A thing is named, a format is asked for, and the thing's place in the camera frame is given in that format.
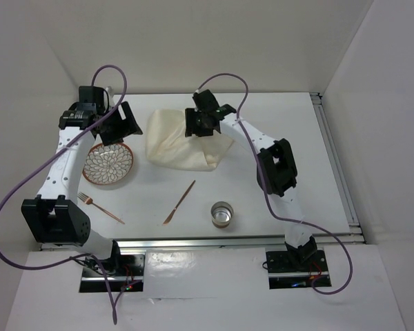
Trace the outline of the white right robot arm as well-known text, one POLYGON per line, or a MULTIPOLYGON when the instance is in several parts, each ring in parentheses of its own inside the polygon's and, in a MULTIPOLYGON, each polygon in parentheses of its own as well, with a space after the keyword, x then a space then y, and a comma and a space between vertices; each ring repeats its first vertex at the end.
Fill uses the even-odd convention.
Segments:
POLYGON ((317 251, 313 234, 303 224, 297 198, 297 166, 289 141, 274 139, 237 115, 228 104, 220 105, 210 90, 193 94, 194 108, 185 110, 186 137, 223 134, 253 154, 257 183, 267 193, 273 212, 284 220, 287 262, 303 270, 317 251))

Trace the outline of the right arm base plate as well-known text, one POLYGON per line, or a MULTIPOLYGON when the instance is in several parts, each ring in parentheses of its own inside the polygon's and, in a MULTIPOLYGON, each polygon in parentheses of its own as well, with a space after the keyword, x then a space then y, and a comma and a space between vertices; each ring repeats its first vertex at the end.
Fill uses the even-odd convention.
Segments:
POLYGON ((331 287, 326 255, 318 250, 309 260, 301 265, 294 264, 287 251, 268 251, 262 263, 268 273, 270 290, 290 288, 331 287))

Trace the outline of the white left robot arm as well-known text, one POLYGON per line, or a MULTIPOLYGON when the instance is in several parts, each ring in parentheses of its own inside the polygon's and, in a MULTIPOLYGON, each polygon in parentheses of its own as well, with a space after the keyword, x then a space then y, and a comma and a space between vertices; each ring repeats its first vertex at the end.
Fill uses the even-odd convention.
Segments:
POLYGON ((121 102, 103 123, 92 124, 110 112, 112 97, 104 88, 79 87, 79 100, 59 119, 61 153, 52 162, 48 176, 37 195, 21 205, 36 242, 73 245, 80 253, 97 257, 97 265, 107 275, 122 267, 119 246, 91 228, 89 216, 78 206, 78 189, 86 157, 99 137, 105 146, 123 142, 131 134, 141 134, 128 102, 121 102))

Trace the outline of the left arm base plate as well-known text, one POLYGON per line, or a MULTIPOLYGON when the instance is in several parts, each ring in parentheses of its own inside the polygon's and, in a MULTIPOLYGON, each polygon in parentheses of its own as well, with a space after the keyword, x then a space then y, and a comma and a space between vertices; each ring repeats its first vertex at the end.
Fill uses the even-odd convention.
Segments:
MULTIPOLYGON (((121 255, 117 269, 106 272, 113 292, 142 292, 144 290, 145 254, 121 255)), ((89 258, 77 262, 82 267, 80 293, 107 292, 103 272, 97 263, 89 258)))

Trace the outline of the cream cloth napkin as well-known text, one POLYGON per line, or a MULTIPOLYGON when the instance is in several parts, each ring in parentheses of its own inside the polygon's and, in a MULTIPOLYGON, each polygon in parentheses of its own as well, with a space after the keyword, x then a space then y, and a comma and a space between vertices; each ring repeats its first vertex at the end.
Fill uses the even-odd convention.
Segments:
POLYGON ((217 168, 233 140, 219 133, 186 137, 182 110, 158 109, 148 118, 146 158, 156 166, 174 170, 208 172, 217 168))

